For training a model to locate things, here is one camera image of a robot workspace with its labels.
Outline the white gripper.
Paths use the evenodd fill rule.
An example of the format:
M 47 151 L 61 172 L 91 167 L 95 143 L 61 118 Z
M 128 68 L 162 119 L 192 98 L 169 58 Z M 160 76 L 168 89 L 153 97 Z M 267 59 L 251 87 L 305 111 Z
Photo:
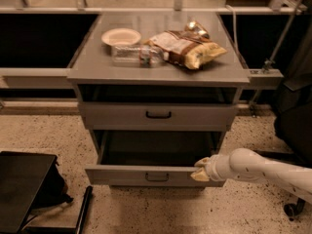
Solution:
M 195 167 L 205 167 L 198 169 L 191 174 L 196 181 L 206 182 L 210 178 L 213 181 L 225 181 L 231 178 L 232 171 L 227 155 L 213 155 L 210 158 L 205 157 L 194 164 Z

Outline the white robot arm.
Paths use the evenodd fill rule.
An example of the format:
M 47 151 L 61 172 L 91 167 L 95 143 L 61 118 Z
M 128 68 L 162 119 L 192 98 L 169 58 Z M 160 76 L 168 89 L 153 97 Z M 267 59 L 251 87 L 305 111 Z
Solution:
M 298 198 L 312 203 L 312 169 L 264 158 L 247 148 L 216 154 L 195 163 L 196 181 L 270 181 Z

